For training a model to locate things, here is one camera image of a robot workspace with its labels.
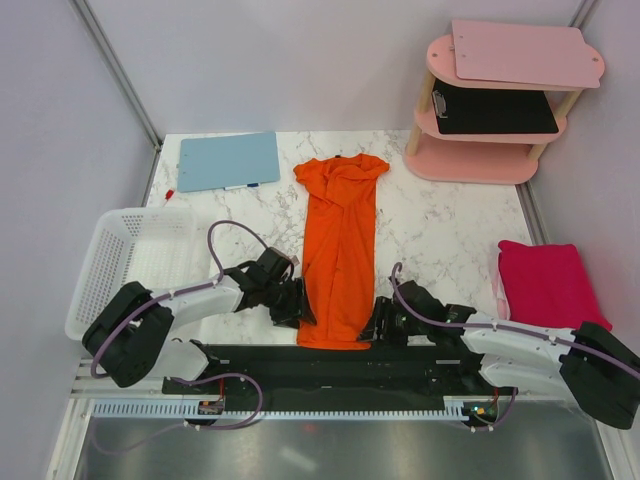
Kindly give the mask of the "orange t shirt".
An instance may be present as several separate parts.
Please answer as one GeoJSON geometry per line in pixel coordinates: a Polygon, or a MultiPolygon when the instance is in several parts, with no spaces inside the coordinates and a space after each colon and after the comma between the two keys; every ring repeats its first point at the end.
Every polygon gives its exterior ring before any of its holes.
{"type": "Polygon", "coordinates": [[[302,276],[314,325],[297,344],[366,350],[359,339],[374,306],[377,180],[389,164],[372,155],[311,159],[294,168],[308,193],[302,276]]]}

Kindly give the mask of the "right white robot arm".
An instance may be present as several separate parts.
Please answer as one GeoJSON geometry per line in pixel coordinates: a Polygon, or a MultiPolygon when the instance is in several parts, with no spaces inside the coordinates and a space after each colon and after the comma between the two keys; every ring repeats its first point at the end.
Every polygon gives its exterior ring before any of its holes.
{"type": "Polygon", "coordinates": [[[610,427],[628,430],[639,409],[639,357],[604,327],[539,327],[443,304],[414,281],[379,297],[360,342],[405,346],[412,337],[458,351],[458,381],[477,394],[490,385],[566,398],[610,427]]]}

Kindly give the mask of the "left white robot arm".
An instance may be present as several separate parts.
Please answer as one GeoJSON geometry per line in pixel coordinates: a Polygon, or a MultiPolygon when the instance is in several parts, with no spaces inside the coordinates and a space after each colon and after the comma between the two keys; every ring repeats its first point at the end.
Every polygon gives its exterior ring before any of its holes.
{"type": "Polygon", "coordinates": [[[178,343],[180,359],[161,365],[170,332],[206,317],[257,306],[268,309],[276,326],[299,328],[317,324],[304,279],[293,276],[293,262],[269,247],[257,260],[226,268],[220,277],[154,292],[140,282],[125,284],[88,327],[82,345],[92,355],[92,375],[107,376],[120,388],[135,385],[153,370],[179,376],[198,393],[219,382],[219,369],[209,363],[197,341],[178,343]]]}

